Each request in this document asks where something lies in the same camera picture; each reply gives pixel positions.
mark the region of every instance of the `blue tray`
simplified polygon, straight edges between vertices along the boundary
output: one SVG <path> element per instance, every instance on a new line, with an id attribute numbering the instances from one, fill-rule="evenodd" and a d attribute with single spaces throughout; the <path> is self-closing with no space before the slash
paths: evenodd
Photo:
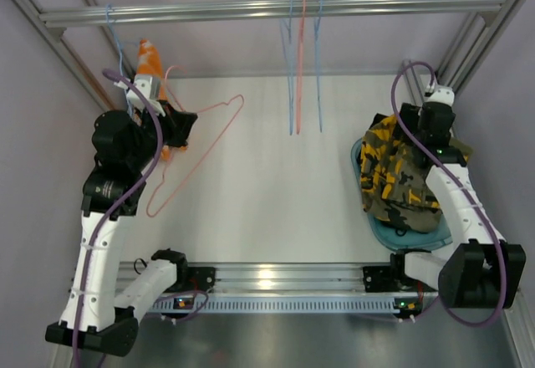
<path id="1" fill-rule="evenodd" d="M 351 148 L 351 163 L 353 163 L 354 174 L 359 187 L 360 165 L 357 163 L 357 155 L 360 153 L 361 146 L 362 140 L 358 140 L 353 145 L 353 148 Z M 451 243 L 450 229 L 444 217 L 441 218 L 438 227 L 433 232 L 422 234 L 414 230 L 407 230 L 403 236 L 396 234 L 394 228 L 385 226 L 380 220 L 377 220 L 369 213 L 368 219 L 369 225 L 379 242 L 393 251 L 406 248 L 422 248 L 433 251 Z"/>

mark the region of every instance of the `white floor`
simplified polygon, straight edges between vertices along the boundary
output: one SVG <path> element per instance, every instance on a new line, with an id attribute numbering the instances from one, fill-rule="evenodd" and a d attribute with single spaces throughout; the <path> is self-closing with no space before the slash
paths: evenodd
<path id="1" fill-rule="evenodd" d="M 288 132 L 288 87 L 282 78 L 180 79 L 172 82 L 188 110 L 236 94 L 246 104 L 183 189 L 155 218 L 145 206 L 161 180 L 150 178 L 123 260 L 159 248 L 192 262 L 386 262 L 389 250 L 369 229 L 349 153 L 375 113 L 391 114 L 393 76 L 322 78 L 324 132 L 319 133 L 315 77 L 303 82 L 301 135 Z M 399 103 L 410 101 L 405 83 Z M 201 114 L 189 149 L 175 157 L 151 211 L 176 186 L 237 110 Z"/>

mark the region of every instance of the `gray wall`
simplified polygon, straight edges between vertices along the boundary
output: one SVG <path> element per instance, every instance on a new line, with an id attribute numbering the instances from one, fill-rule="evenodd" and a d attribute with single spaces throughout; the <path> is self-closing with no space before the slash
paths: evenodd
<path id="1" fill-rule="evenodd" d="M 527 0 L 456 101 L 457 134 L 476 152 L 471 178 L 497 228 L 527 252 L 535 307 L 535 0 Z"/>
<path id="2" fill-rule="evenodd" d="M 79 250 L 94 102 L 9 0 L 0 0 L 1 366 L 46 366 Z"/>
<path id="3" fill-rule="evenodd" d="M 43 8 L 83 7 L 82 0 L 37 0 Z M 74 50 L 102 85 L 118 108 L 125 107 L 125 97 L 101 74 L 102 68 L 118 69 L 119 60 L 97 28 L 70 28 L 64 33 Z"/>

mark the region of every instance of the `camouflage clothing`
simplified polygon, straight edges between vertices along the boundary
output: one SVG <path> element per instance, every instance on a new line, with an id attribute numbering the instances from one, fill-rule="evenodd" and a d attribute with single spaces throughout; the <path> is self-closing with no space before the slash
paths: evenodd
<path id="1" fill-rule="evenodd" d="M 362 140 L 360 188 L 364 210 L 382 222 L 402 229 L 429 233 L 441 220 L 442 211 L 425 184 L 429 168 L 415 163 L 413 144 L 393 137 L 396 118 L 385 117 L 373 125 Z M 451 139 L 451 146 L 467 159 L 468 146 Z"/>

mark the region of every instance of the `metal bracket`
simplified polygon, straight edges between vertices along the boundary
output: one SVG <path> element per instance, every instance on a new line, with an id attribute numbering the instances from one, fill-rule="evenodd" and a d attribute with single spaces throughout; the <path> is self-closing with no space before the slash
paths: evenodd
<path id="1" fill-rule="evenodd" d="M 498 16 L 498 11 L 482 11 L 477 15 L 479 15 L 483 19 L 485 26 L 489 28 Z"/>
<path id="2" fill-rule="evenodd" d="M 65 31 L 67 28 L 65 27 L 57 27 L 57 28 L 47 28 L 48 32 L 50 33 L 50 36 L 56 40 L 56 42 L 61 41 L 61 38 L 64 36 Z"/>
<path id="3" fill-rule="evenodd" d="M 454 100 L 455 94 L 453 93 L 453 89 L 449 86 L 443 86 L 438 84 L 433 85 L 431 94 L 427 99 L 427 101 L 429 102 L 438 102 L 448 106 L 453 106 Z"/>
<path id="4" fill-rule="evenodd" d="M 180 293 L 191 290 L 211 291 L 215 284 L 216 268 L 190 266 L 187 269 L 185 283 L 179 286 L 171 286 L 167 289 L 167 292 Z"/>
<path id="5" fill-rule="evenodd" d="M 365 266 L 364 286 L 366 293 L 395 293 L 401 291 L 401 287 L 392 269 L 388 266 Z M 414 291 L 415 287 L 406 286 L 405 289 Z"/>

